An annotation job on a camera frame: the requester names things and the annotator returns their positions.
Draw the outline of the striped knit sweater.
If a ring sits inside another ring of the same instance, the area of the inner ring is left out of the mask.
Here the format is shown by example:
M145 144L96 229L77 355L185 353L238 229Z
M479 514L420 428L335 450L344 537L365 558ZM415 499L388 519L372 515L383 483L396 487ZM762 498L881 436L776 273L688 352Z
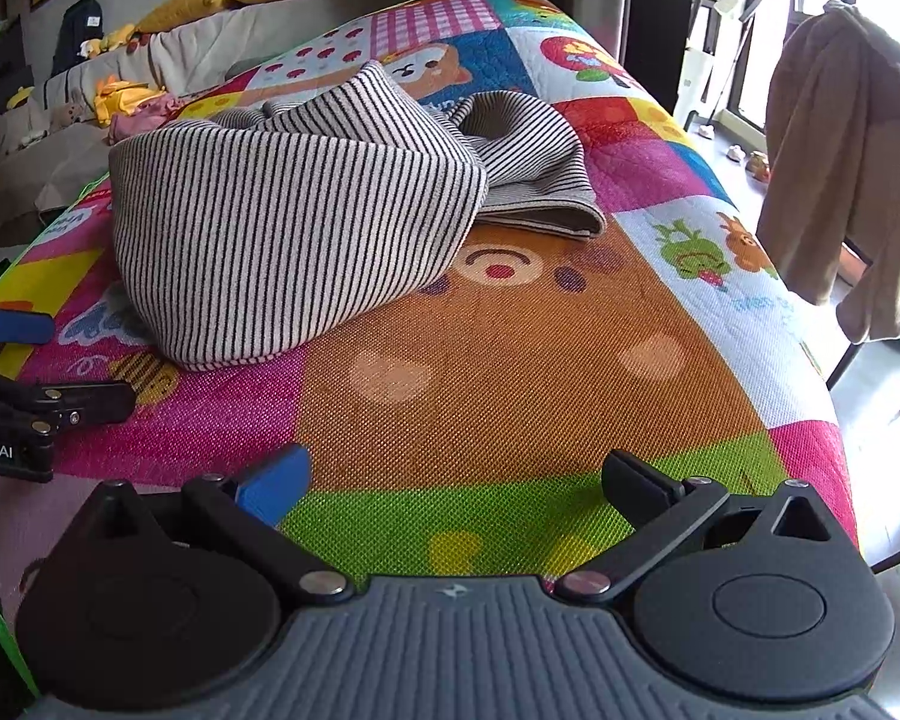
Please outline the striped knit sweater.
M267 361L429 286L476 223L605 231L564 115L531 94L418 103L379 64L286 109L110 151L126 296L176 366Z

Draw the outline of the colourful cartoon play mat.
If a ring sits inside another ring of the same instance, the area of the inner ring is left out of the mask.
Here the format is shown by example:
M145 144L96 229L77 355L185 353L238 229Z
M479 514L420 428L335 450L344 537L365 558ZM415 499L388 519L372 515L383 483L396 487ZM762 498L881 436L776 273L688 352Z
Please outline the colourful cartoon play mat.
M124 380L137 406L60 437L50 483L0 476L6 608L101 479L175 488L289 442L310 452L312 483L284 530L356 577L562 574L628 531L600 502L613 449L735 493L806 479L854 523L831 397L766 254L683 130L546 0L386 8L187 115L297 103L372 59L439 109L489 89L548 101L582 140L605 232L482 224L411 296L265 364L185 372L128 307L112 192L89 185L0 280L0 302L50 312L58 330L0 349L0 374Z

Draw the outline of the pink cloth on sofa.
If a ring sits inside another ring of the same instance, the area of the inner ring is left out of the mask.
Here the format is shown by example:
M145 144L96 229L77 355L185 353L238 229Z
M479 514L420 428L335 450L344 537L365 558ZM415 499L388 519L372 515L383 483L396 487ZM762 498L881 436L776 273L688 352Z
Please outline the pink cloth on sofa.
M182 109L182 101L173 94L164 93L146 99L131 114L118 112L112 117L107 140L110 145L116 145L141 133L152 132L171 121Z

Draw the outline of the yellow cloth on sofa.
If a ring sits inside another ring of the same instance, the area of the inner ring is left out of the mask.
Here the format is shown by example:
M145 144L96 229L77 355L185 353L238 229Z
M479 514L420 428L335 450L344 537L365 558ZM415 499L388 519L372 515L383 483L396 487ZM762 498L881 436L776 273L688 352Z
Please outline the yellow cloth on sofa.
M108 127L112 117L118 112L131 114L139 103L159 94L164 94L164 90L142 82L120 80L115 75L98 80L94 96L97 123L101 127Z

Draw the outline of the black metal chair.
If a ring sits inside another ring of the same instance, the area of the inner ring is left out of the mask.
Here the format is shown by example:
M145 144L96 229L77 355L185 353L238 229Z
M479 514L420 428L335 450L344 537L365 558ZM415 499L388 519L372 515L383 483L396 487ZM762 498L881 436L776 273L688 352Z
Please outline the black metal chair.
M900 395L900 340L849 344L827 376L826 387L863 397L875 395L886 382L893 384L893 395Z

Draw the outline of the dark blue backpack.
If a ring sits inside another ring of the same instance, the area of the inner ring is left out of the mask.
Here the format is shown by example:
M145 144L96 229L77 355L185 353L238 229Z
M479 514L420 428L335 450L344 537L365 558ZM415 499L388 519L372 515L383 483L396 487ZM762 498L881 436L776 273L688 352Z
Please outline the dark blue backpack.
M52 75L58 75L86 60L82 46L103 37L103 13L97 0L77 0L63 15L53 54Z

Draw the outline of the yellow cushion left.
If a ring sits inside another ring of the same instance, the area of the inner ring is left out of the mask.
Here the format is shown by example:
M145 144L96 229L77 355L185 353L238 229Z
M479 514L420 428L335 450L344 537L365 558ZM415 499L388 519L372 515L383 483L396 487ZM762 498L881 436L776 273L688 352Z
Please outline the yellow cushion left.
M165 0L136 25L141 34L172 31L225 10L229 0Z

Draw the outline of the brown blanket on chair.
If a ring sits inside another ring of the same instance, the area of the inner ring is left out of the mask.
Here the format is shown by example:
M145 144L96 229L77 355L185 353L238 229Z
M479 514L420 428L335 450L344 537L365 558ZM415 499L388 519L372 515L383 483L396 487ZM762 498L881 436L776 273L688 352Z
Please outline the brown blanket on chair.
M900 43L848 5L803 21L767 98L758 239L785 286L831 298L844 244L868 265L837 304L852 343L900 337Z

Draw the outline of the white exercise machine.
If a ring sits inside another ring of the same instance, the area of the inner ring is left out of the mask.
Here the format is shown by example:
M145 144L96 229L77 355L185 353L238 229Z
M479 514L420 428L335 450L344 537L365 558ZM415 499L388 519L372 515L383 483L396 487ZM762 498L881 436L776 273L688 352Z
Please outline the white exercise machine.
M727 102L751 0L691 0L673 117L688 132Z

